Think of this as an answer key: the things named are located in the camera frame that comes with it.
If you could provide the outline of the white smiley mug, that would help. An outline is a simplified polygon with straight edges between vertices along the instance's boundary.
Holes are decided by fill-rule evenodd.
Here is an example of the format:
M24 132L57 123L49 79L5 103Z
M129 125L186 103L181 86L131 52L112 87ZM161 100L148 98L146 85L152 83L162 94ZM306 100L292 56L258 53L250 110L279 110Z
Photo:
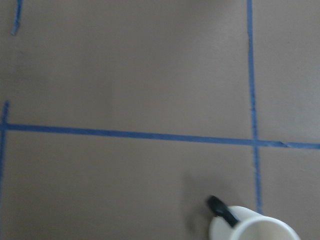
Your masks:
M208 236L210 240L299 240L298 234L286 223L264 216L242 206L227 206L216 196L206 204L215 215Z

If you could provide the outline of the blue tape strip centre crosswise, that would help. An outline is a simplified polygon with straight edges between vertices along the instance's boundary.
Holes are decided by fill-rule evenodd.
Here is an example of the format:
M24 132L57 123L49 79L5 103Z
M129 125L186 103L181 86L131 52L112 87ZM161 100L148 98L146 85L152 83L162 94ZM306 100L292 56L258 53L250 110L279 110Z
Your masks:
M320 149L320 145L318 143L283 142L283 141L272 141L272 140L208 137L208 136L164 134L164 133L150 133L150 132L89 129L89 128L76 128L76 127L58 127L58 126L3 123L0 125L0 129L6 130L6 131L20 131L20 132L71 134L71 135L84 135L84 136L148 139L148 140L161 140L161 141L209 143L209 144L239 145L239 146L253 146L253 147L256 146L256 147L306 149L306 150Z

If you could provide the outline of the blue tape strip centre lengthwise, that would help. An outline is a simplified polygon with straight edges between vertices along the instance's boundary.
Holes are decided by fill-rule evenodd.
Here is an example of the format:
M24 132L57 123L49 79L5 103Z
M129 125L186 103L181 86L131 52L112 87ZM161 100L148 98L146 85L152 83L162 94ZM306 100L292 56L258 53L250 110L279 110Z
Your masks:
M259 130L256 99L255 82L255 61L254 61L254 26L253 26L253 1L246 1L247 10L247 35L248 35L248 84L250 95L250 113L251 113L251 132L252 132L252 150L255 179L255 204L258 213L263 213L261 168L260 168L260 149L259 149Z

